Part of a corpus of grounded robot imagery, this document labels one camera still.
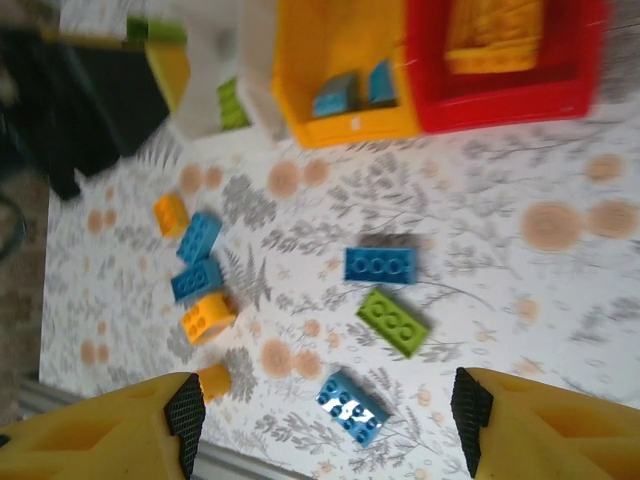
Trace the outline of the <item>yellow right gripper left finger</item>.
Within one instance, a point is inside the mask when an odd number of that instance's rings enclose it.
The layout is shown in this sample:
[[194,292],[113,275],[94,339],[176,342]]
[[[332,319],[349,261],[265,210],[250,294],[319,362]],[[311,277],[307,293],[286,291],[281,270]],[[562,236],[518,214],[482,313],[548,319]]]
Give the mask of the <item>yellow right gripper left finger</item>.
[[206,415],[199,377],[166,374],[1,430],[4,479],[188,479]]

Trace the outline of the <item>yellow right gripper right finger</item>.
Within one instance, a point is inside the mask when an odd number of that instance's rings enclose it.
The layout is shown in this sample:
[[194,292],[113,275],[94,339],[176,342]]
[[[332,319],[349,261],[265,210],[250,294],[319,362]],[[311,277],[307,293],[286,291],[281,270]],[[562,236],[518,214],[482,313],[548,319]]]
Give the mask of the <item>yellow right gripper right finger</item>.
[[636,479],[638,410],[483,368],[456,370],[451,410],[474,479]]

